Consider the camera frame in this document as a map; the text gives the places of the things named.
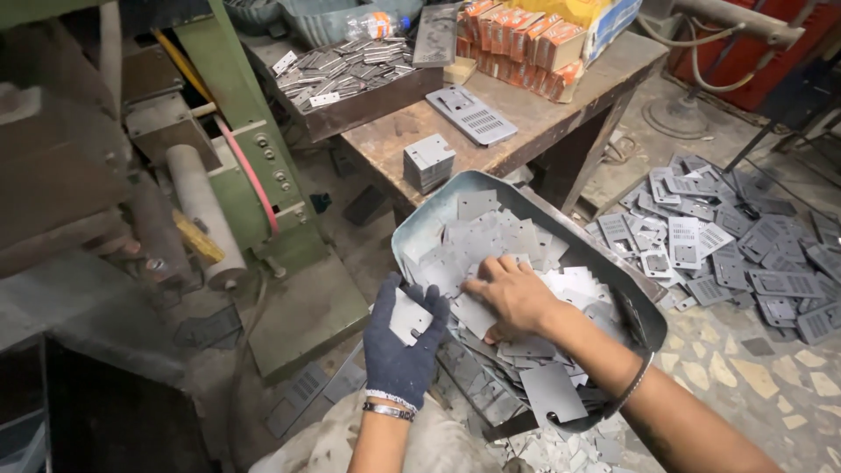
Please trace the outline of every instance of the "silver bracelet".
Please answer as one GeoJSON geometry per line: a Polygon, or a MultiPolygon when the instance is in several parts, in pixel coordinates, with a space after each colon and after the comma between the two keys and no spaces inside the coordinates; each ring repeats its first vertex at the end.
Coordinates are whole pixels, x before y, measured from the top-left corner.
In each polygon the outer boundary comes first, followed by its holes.
{"type": "Polygon", "coordinates": [[[396,407],[383,406],[382,404],[374,404],[373,402],[365,401],[365,403],[362,404],[362,410],[376,412],[377,414],[383,414],[389,417],[395,417],[409,422],[415,421],[415,414],[413,412],[404,411],[396,407]]]}

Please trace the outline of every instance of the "stack of metal plates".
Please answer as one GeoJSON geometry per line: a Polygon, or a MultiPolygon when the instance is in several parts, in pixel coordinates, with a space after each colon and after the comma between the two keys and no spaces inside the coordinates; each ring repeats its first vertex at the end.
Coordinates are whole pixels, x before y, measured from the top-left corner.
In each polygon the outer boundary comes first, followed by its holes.
{"type": "Polygon", "coordinates": [[[414,71],[413,55],[405,38],[355,40],[300,57],[290,51],[272,69],[280,90],[305,112],[414,71]]]}
{"type": "MultiPolygon", "coordinates": [[[[569,245],[531,220],[521,221],[510,210],[501,209],[495,190],[458,194],[456,199],[458,217],[445,223],[441,244],[417,261],[403,256],[406,278],[424,287],[435,284],[451,299],[450,333],[496,383],[505,387],[506,392],[498,396],[499,402],[528,405],[542,426],[550,424],[550,412],[554,422],[564,423],[602,409],[609,396],[549,341],[520,337],[507,343],[487,344],[485,335],[499,317],[486,302],[463,293],[461,284],[478,276],[479,264],[489,255],[511,255],[516,262],[529,264],[560,300],[578,307],[616,340],[632,346],[631,332],[610,288],[586,267],[562,268],[559,259],[569,245]]],[[[427,322],[416,316],[411,304],[407,306],[395,310],[393,319],[405,319],[405,323],[398,322],[393,330],[410,344],[410,338],[423,332],[427,322]]]]}
{"type": "Polygon", "coordinates": [[[421,194],[429,194],[450,178],[456,152],[437,133],[403,150],[403,178],[421,194]]]}
{"type": "Polygon", "coordinates": [[[688,292],[667,295],[666,309],[758,305],[776,339],[820,343],[841,333],[841,226],[812,212],[816,238],[790,202],[767,195],[772,187],[764,175],[722,175],[675,154],[620,200],[627,213],[585,229],[663,287],[688,292]]]}

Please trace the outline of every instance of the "wooden workbench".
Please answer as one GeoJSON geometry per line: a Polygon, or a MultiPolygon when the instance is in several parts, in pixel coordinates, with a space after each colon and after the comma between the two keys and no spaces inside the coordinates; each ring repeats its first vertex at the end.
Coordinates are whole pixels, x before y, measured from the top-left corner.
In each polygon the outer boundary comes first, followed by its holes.
{"type": "Polygon", "coordinates": [[[478,169],[501,177],[539,157],[536,163],[545,173],[538,176],[542,182],[538,193],[569,213],[637,86],[667,51],[649,38],[622,33],[590,65],[571,104],[554,104],[475,73],[464,87],[519,129],[510,140],[491,148],[475,146],[426,101],[342,133],[342,145],[357,167],[391,198],[398,220],[426,199],[403,180],[403,149],[436,133],[456,151],[453,174],[478,169]]]}

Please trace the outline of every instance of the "plastic bottle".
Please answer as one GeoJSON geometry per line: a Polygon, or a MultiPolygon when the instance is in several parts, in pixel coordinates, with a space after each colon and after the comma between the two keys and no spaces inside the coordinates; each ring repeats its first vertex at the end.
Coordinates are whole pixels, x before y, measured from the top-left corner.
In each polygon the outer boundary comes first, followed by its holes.
{"type": "Polygon", "coordinates": [[[351,15],[347,17],[347,34],[345,37],[348,41],[388,38],[401,31],[406,31],[409,26],[409,17],[401,17],[392,13],[373,12],[365,13],[362,16],[351,15]]]}

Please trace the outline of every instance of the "bottle label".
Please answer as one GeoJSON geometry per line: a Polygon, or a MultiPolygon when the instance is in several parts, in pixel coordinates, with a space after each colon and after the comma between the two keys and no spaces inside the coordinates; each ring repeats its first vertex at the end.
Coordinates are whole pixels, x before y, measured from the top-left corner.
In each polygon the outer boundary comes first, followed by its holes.
{"type": "Polygon", "coordinates": [[[385,12],[374,12],[371,13],[374,19],[374,24],[372,25],[372,33],[376,30],[376,36],[373,38],[376,40],[377,38],[385,38],[389,36],[391,33],[391,22],[389,21],[389,16],[385,12]]]}

